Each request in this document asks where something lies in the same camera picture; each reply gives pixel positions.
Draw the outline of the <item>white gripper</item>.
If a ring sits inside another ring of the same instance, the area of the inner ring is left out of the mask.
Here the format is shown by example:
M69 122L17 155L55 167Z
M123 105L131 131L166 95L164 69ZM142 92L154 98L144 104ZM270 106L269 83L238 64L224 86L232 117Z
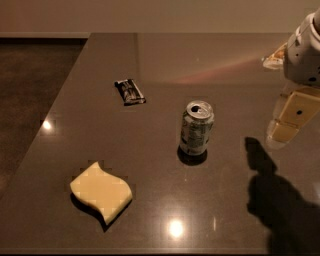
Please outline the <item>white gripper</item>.
M306 16L287 44L264 58L262 65L270 70L284 65L285 77L297 83L285 85L267 128L266 144L280 149L320 111L320 13Z

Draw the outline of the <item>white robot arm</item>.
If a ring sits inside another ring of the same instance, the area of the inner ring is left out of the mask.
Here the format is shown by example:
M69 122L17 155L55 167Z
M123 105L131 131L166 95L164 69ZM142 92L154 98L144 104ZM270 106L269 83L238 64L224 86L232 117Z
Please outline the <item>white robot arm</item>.
M282 70L285 77L266 135L266 144L280 149L320 111L320 8L306 16L263 66Z

